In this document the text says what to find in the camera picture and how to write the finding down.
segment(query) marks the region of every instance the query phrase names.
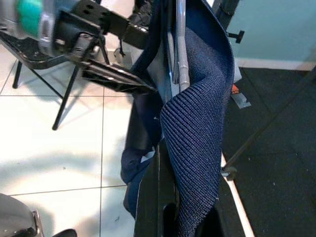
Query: black metal bracket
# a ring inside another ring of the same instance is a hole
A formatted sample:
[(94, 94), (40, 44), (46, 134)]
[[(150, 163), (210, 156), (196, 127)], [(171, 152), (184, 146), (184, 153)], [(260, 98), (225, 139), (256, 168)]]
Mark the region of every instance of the black metal bracket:
[(240, 43), (242, 41), (243, 35), (245, 34), (245, 31), (239, 31), (239, 34), (233, 34), (233, 33), (227, 33), (228, 37), (235, 38), (236, 43)]

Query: dark blue cloth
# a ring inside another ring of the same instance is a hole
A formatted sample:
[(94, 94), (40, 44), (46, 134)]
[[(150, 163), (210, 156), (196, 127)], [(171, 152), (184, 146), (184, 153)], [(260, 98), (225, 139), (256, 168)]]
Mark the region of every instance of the dark blue cloth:
[[(146, 74), (157, 53), (159, 15), (159, 10), (153, 12), (151, 47), (134, 66), (140, 76)], [(218, 197), (224, 115), (233, 85), (234, 58), (227, 35), (205, 0), (187, 1), (186, 43), (192, 86), (164, 105), (160, 121), (180, 194), (177, 236), (194, 237)]]

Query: black rubber mat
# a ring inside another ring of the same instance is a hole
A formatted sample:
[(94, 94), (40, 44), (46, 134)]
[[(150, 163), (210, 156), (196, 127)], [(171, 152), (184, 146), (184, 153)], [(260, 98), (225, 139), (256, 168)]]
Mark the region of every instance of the black rubber mat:
[[(234, 101), (229, 104), (226, 159), (276, 111), (305, 74), (242, 69), (237, 86), (252, 106), (240, 110)], [(257, 237), (316, 236), (315, 80), (234, 164), (236, 186)]]

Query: teal component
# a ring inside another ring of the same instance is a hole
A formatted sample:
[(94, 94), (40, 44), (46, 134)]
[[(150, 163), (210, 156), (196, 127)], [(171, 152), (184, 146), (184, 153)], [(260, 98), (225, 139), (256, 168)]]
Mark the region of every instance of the teal component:
[(19, 0), (17, 9), (24, 31), (37, 38), (43, 9), (42, 0)]

